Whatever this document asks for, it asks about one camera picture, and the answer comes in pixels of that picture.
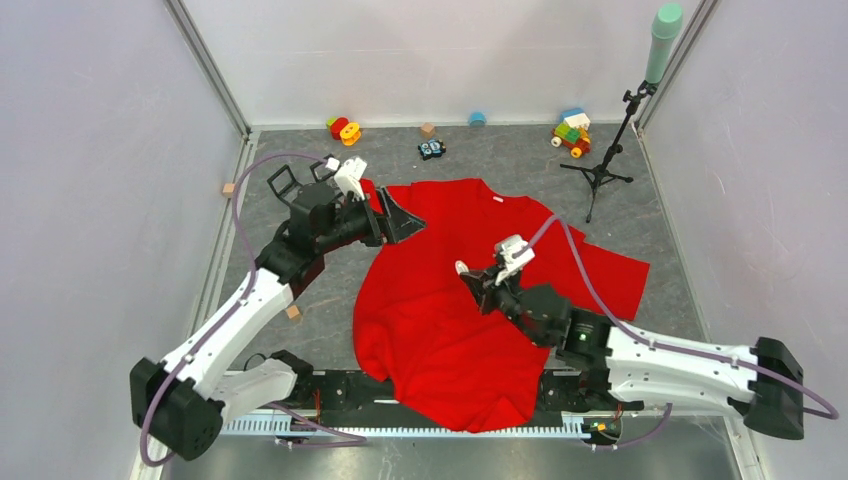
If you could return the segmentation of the red t-shirt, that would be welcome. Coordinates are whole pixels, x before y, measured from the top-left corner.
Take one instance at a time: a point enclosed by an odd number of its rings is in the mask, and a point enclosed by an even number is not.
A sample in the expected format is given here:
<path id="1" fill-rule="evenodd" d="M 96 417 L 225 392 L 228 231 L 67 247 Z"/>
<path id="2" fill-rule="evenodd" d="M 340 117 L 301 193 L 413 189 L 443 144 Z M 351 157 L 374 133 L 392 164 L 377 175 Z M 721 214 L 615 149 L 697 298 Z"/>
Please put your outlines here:
<path id="1" fill-rule="evenodd" d="M 550 284 L 577 307 L 635 318 L 649 264 L 549 225 L 541 202 L 499 194 L 479 178 L 388 191 L 427 227 L 375 257 L 353 310 L 355 356 L 368 375 L 393 383 L 400 404 L 440 426 L 473 433 L 519 426 L 532 416 L 549 357 L 501 313 L 479 313 L 457 260 L 491 266 L 495 245 L 518 234 L 535 253 L 523 287 Z"/>

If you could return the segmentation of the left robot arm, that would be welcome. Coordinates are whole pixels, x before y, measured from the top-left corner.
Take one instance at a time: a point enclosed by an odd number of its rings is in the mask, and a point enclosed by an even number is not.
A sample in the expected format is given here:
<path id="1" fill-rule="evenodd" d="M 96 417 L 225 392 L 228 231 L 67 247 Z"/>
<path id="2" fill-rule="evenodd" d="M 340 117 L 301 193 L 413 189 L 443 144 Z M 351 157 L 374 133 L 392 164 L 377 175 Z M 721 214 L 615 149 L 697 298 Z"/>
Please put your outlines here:
<path id="1" fill-rule="evenodd" d="M 233 377 L 230 364 L 276 315 L 292 306 L 324 271 L 326 254 L 354 242 L 369 247 L 398 244 L 425 229 L 425 221 L 401 207 L 387 188 L 376 206 L 352 187 L 326 183 L 298 188 L 287 202 L 289 217 L 261 250 L 248 274 L 219 310 L 163 359 L 140 359 L 129 375 L 133 422 L 142 430 L 140 452 L 155 439 L 191 461 L 204 454 L 231 420 L 276 400 L 306 405 L 313 379 L 270 358 Z"/>

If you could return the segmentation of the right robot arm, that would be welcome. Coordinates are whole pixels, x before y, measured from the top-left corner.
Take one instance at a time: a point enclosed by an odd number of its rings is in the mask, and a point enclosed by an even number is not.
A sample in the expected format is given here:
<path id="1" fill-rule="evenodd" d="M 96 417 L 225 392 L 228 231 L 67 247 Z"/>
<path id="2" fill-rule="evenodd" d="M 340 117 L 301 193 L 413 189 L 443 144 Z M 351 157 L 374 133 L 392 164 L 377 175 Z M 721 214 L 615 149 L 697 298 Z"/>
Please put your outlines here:
<path id="1" fill-rule="evenodd" d="M 640 410 L 672 404 L 728 416 L 774 438 L 801 440 L 803 369 L 780 340 L 760 337 L 752 346 L 714 345 L 626 330 L 607 316 L 572 305 L 550 284 L 523 288 L 519 274 L 502 268 L 455 269 L 483 315 L 506 319 L 533 345 L 554 351 L 580 372 L 573 394 L 580 412 Z"/>

